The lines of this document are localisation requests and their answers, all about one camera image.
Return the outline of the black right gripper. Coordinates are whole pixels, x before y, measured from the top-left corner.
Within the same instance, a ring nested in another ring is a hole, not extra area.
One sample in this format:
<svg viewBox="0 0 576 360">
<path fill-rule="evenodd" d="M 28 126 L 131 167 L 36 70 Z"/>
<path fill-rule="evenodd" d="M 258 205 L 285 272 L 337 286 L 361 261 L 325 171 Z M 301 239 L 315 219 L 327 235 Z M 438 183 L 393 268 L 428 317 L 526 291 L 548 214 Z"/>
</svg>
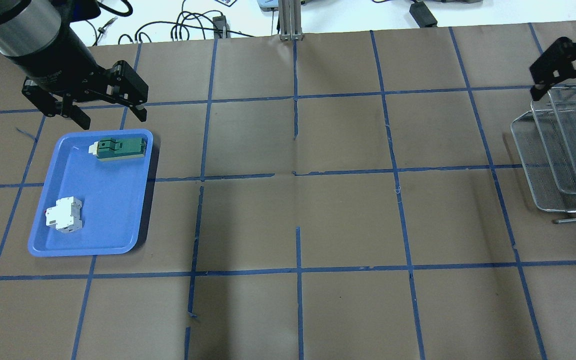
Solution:
<svg viewBox="0 0 576 360">
<path fill-rule="evenodd" d="M 563 36 L 556 39 L 529 67 L 533 86 L 530 95 L 539 101 L 554 85 L 576 79 L 576 42 Z"/>
</svg>

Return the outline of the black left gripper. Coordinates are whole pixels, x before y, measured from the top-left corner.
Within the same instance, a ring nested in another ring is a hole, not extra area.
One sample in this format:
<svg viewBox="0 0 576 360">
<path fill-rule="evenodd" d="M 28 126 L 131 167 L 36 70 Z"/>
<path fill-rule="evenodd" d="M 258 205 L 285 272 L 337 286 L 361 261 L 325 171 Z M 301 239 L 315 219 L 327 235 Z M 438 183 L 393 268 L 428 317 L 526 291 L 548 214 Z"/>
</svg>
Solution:
<svg viewBox="0 0 576 360">
<path fill-rule="evenodd" d="M 59 28 L 53 41 L 40 50 L 7 59 L 30 79 L 23 82 L 22 95 L 46 117 L 70 119 L 89 130 L 90 117 L 74 101 L 105 101 L 128 107 L 138 121 L 147 121 L 149 85 L 125 60 L 108 70 L 107 84 L 106 70 L 70 27 Z M 110 95 L 106 93 L 109 86 Z M 66 97 L 59 100 L 56 96 Z"/>
</svg>

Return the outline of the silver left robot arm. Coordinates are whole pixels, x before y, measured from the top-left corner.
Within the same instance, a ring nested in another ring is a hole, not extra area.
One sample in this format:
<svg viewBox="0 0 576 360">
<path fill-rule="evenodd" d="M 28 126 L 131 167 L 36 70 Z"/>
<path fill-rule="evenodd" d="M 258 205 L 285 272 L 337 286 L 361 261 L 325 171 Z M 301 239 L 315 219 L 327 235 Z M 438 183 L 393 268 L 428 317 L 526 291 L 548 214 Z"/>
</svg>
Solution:
<svg viewBox="0 0 576 360">
<path fill-rule="evenodd" d="M 44 116 L 89 130 L 80 103 L 124 106 L 144 122 L 149 86 L 124 60 L 103 68 L 71 23 L 96 18 L 96 0 L 0 0 L 0 54 L 25 73 L 22 95 Z"/>
</svg>

